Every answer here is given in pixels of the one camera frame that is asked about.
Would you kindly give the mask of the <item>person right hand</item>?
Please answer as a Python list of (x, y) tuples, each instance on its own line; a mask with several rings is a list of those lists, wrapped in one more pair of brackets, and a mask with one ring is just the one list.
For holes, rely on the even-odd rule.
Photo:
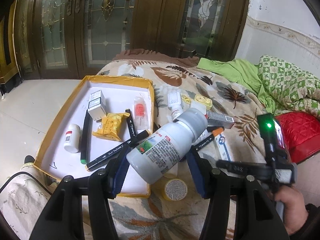
[(298, 232), (309, 215), (302, 193), (294, 186), (281, 186), (276, 193), (268, 191), (267, 195), (274, 201), (284, 204), (283, 222), (287, 233), (293, 235)]

